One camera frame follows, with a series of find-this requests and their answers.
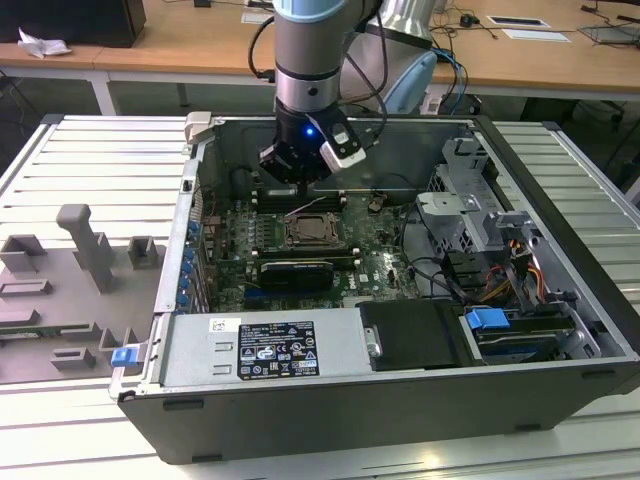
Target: sticker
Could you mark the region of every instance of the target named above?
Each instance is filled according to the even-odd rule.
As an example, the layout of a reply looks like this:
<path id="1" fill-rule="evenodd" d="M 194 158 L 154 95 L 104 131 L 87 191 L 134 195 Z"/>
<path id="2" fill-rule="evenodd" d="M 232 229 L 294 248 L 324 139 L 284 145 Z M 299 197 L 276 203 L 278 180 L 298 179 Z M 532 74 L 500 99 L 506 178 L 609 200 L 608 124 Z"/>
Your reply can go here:
<path id="1" fill-rule="evenodd" d="M 237 332 L 241 318 L 212 318 L 209 320 L 209 333 Z"/>
<path id="2" fill-rule="evenodd" d="M 242 380 L 320 375 L 313 322 L 238 325 Z"/>

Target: desk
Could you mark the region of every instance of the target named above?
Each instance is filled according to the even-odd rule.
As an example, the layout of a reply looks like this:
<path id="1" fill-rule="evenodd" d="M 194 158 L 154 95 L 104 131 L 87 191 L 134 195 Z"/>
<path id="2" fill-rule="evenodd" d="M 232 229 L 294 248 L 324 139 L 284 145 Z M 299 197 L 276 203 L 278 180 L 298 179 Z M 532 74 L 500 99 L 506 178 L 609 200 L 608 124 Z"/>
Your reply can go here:
<path id="1" fill-rule="evenodd" d="M 484 25 L 486 15 L 542 18 L 553 29 L 575 30 L 601 24 L 581 12 L 582 0 L 457 0 L 473 8 Z M 91 82 L 100 109 L 114 115 L 117 105 L 110 81 L 264 85 L 247 67 L 247 46 L 256 26 L 242 24 L 242 8 L 213 4 L 196 9 L 190 1 L 164 3 L 145 0 L 147 24 L 130 49 L 73 47 L 74 53 L 38 60 L 14 45 L 0 45 L 0 68 L 17 77 L 73 78 Z M 637 7 L 600 4 L 600 10 L 637 16 Z M 446 21 L 446 16 L 434 22 Z M 452 22 L 459 14 L 450 12 Z M 594 47 L 581 33 L 566 34 L 571 43 L 511 40 L 499 30 L 493 40 L 483 30 L 459 31 L 454 39 L 458 59 L 469 71 L 468 93 L 525 97 L 640 101 L 640 57 L 632 48 Z M 436 39 L 445 46 L 446 37 Z M 273 65 L 273 32 L 267 31 L 256 49 L 256 63 Z M 451 68 L 439 65 L 433 90 L 453 80 Z"/>

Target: cable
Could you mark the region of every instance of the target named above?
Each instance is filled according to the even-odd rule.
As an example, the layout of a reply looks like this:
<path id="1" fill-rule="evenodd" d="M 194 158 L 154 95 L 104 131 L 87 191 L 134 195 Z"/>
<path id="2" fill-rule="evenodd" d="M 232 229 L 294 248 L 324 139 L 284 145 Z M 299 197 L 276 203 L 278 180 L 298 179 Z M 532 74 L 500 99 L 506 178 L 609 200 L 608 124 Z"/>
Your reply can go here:
<path id="1" fill-rule="evenodd" d="M 345 58 L 347 59 L 347 61 L 353 67 L 353 69 L 358 73 L 358 75 L 360 75 L 360 78 L 362 78 L 364 83 L 367 84 L 367 87 L 369 87 L 369 89 L 373 93 L 373 96 L 376 98 L 376 100 L 380 104 L 380 110 L 382 110 L 382 122 L 380 123 L 380 127 L 378 128 L 378 131 L 373 136 L 374 137 L 373 143 L 371 145 L 369 145 L 367 148 L 365 148 L 365 150 L 368 150 L 369 148 L 373 147 L 376 144 L 377 140 L 382 135 L 382 132 L 384 131 L 384 127 L 387 125 L 387 119 L 389 118 L 389 111 L 387 110 L 387 105 L 384 103 L 384 100 L 380 96 L 380 92 L 376 91 L 376 88 L 371 83 L 371 80 L 369 80 L 369 78 L 367 78 L 365 73 L 358 66 L 358 64 L 355 62 L 355 60 L 351 57 L 349 52 L 345 53 L 344 55 L 345 55 Z"/>
<path id="2" fill-rule="evenodd" d="M 29 125 L 25 125 L 24 123 L 16 122 L 14 120 L 3 120 L 3 119 L 0 119 L 0 123 L 7 123 L 9 125 L 15 125 L 16 127 L 20 127 L 20 128 L 28 128 L 29 130 L 35 132 L 35 128 L 30 127 Z"/>
<path id="3" fill-rule="evenodd" d="M 384 32 L 384 28 L 382 27 L 382 18 L 380 17 L 380 10 L 378 10 L 378 12 L 376 13 L 376 18 L 378 20 L 378 25 L 379 25 L 378 32 L 380 33 L 380 45 L 382 47 L 382 83 L 378 88 L 373 88 L 373 89 L 370 88 L 371 92 L 369 94 L 346 99 L 342 102 L 343 104 L 349 105 L 353 103 L 360 103 L 360 102 L 366 102 L 367 100 L 371 100 L 376 96 L 376 94 L 379 95 L 380 93 L 382 93 L 382 91 L 386 88 L 387 83 L 389 82 L 389 52 L 387 51 L 387 37 Z"/>
<path id="4" fill-rule="evenodd" d="M 421 190 L 420 188 L 416 187 L 416 185 L 411 180 L 409 180 L 406 176 L 402 175 L 401 173 L 395 173 L 395 172 L 385 173 L 385 174 L 379 176 L 377 181 L 376 181 L 376 183 L 374 183 L 373 186 L 371 187 L 371 190 L 373 190 L 373 191 L 380 190 L 379 184 L 382 183 L 383 179 L 388 178 L 388 177 L 397 177 L 397 178 L 403 180 L 407 185 L 409 185 L 416 192 Z"/>
<path id="5" fill-rule="evenodd" d="M 295 210 L 292 210 L 291 212 L 287 213 L 287 214 L 285 215 L 285 217 L 289 217 L 289 216 L 291 216 L 291 215 L 295 215 L 296 213 L 301 212 L 301 211 L 302 211 L 302 210 L 304 210 L 305 208 L 310 207 L 310 206 L 311 206 L 311 205 L 313 205 L 314 203 L 318 203 L 318 202 L 321 202 L 322 200 L 326 200 L 326 199 L 327 199 L 327 197 L 318 197 L 318 198 L 316 198 L 315 200 L 310 201 L 310 202 L 309 202 L 309 203 L 307 203 L 306 205 L 303 205 L 303 206 L 301 206 L 301 207 L 299 207 L 299 208 L 296 208 Z"/>
<path id="6" fill-rule="evenodd" d="M 249 44 L 249 52 L 248 52 L 249 68 L 251 69 L 251 73 L 253 73 L 255 77 L 260 80 L 264 80 L 264 79 L 268 80 L 269 83 L 275 82 L 275 72 L 273 70 L 265 70 L 262 72 L 258 71 L 253 61 L 253 51 L 256 48 L 256 44 L 258 43 L 258 39 L 260 38 L 260 35 L 262 35 L 262 33 L 267 29 L 267 27 L 271 25 L 273 22 L 275 22 L 275 16 L 269 17 L 267 20 L 262 22 L 262 24 L 258 27 L 258 29 L 253 34 L 253 37 L 251 38 L 251 43 Z"/>
<path id="7" fill-rule="evenodd" d="M 26 104 L 27 104 L 27 106 L 31 109 L 31 111 L 32 111 L 33 113 L 35 113 L 35 114 L 36 114 L 36 116 L 37 116 L 38 118 L 41 118 L 41 117 L 42 117 L 42 115 L 40 115 L 40 113 L 38 112 L 38 110 L 36 110 L 36 107 L 34 107 L 34 106 L 33 106 L 33 103 L 31 103 L 31 102 L 29 101 L 29 99 L 24 95 L 24 93 L 22 93 L 22 90 L 20 90 L 20 89 L 18 88 L 18 86 L 17 86 L 17 85 L 15 84 L 15 82 L 11 79 L 11 77 L 7 76 L 7 74 L 6 74 L 6 73 L 4 73 L 1 69 L 0 69 L 0 74 L 2 74 L 2 76 L 3 76 L 4 78 L 6 78 L 6 79 L 7 79 L 7 81 L 11 84 L 11 86 L 15 89 L 15 91 L 16 91 L 16 92 L 18 92 L 18 94 L 19 94 L 19 95 L 22 97 L 22 99 L 24 100 L 24 103 L 26 103 Z"/>
<path id="8" fill-rule="evenodd" d="M 609 169 L 609 167 L 611 166 L 611 163 L 613 163 L 613 161 L 615 160 L 616 156 L 618 155 L 618 152 L 622 149 L 622 147 L 624 147 L 624 145 L 627 143 L 627 141 L 629 140 L 629 138 L 631 138 L 631 135 L 633 135 L 633 132 L 636 130 L 636 128 L 638 128 L 640 126 L 640 118 L 638 119 L 638 121 L 633 125 L 633 127 L 631 127 L 629 129 L 629 131 L 627 132 L 627 134 L 624 136 L 624 138 L 622 140 L 620 140 L 620 143 L 618 143 L 618 145 L 616 146 L 616 148 L 613 150 L 613 153 L 611 154 L 611 156 L 609 157 L 609 159 L 607 160 L 607 163 L 604 164 L 604 167 L 602 167 L 602 171 L 603 172 L 607 172 L 607 170 Z"/>
<path id="9" fill-rule="evenodd" d="M 453 115 L 455 114 L 456 109 L 458 108 L 458 105 L 462 101 L 462 98 L 464 97 L 464 94 L 467 91 L 467 86 L 469 85 L 469 73 L 467 72 L 467 68 L 464 65 L 456 61 L 454 57 L 448 55 L 442 49 L 434 48 L 433 50 L 438 55 L 445 58 L 452 65 L 454 72 L 456 73 L 454 84 L 452 85 L 452 88 L 449 89 L 449 92 L 447 93 L 447 95 L 445 95 L 445 97 L 442 99 L 442 103 L 446 102 L 449 99 L 449 97 L 451 96 L 451 93 L 455 88 L 456 81 L 459 80 L 460 89 L 458 90 L 458 98 L 456 99 L 456 103 L 453 105 L 453 108 L 451 109 L 451 115 Z"/>

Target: blue latch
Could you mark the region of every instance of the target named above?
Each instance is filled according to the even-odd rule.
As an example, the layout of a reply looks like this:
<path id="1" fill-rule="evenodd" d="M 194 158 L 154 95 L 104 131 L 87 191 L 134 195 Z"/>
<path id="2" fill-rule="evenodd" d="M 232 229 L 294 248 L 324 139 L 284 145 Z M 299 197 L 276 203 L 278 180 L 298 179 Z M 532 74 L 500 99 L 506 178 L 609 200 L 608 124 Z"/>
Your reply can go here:
<path id="1" fill-rule="evenodd" d="M 111 355 L 111 366 L 115 367 L 135 367 L 138 364 L 137 347 L 116 348 Z"/>
<path id="2" fill-rule="evenodd" d="M 475 308 L 465 317 L 472 330 L 477 328 L 509 328 L 511 326 L 501 308 Z"/>

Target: cable on desk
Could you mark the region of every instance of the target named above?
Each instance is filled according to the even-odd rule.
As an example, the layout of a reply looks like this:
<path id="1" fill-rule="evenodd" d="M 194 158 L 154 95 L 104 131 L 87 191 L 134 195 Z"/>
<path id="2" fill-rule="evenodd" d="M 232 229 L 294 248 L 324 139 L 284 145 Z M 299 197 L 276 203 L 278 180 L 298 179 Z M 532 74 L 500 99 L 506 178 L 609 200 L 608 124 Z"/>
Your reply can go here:
<path id="1" fill-rule="evenodd" d="M 638 121 L 635 123 L 635 125 L 633 127 L 631 127 L 629 129 L 629 131 L 627 132 L 627 134 L 624 136 L 624 138 L 622 140 L 620 140 L 620 143 L 618 143 L 618 145 L 616 146 L 616 148 L 613 150 L 613 153 L 611 154 L 611 156 L 609 157 L 609 159 L 607 160 L 607 163 L 604 164 L 604 167 L 602 167 L 602 171 L 604 173 L 607 173 L 607 170 L 609 169 L 609 167 L 611 166 L 611 164 L 613 163 L 613 161 L 615 160 L 615 158 L 618 156 L 618 153 L 620 152 L 620 150 L 622 150 L 622 147 L 625 146 L 625 144 L 629 141 L 629 139 L 631 138 L 631 135 L 633 135 L 633 132 L 636 131 L 636 129 L 640 126 L 640 119 L 638 119 Z"/>

